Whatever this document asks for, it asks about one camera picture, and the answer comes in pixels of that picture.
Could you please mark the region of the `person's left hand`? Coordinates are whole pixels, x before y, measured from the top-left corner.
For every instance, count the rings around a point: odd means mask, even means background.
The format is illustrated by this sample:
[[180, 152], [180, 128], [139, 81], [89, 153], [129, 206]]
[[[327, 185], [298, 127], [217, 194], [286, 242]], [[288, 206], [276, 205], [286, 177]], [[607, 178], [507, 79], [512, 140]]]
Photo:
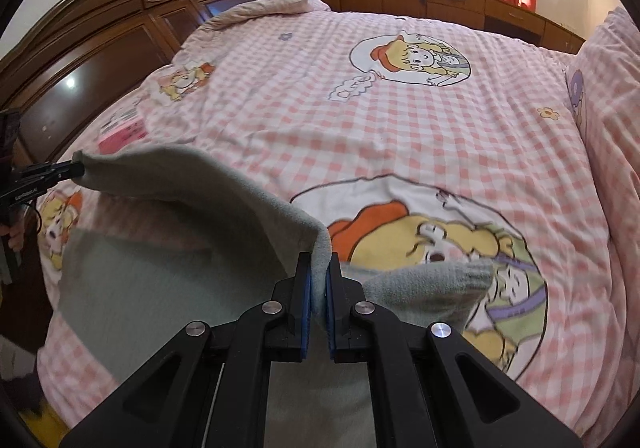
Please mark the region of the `person's left hand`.
[[23, 248], [24, 232], [25, 226], [23, 220], [17, 220], [17, 222], [10, 227], [6, 225], [0, 226], [0, 237], [8, 239], [9, 248], [15, 253], [21, 252]]

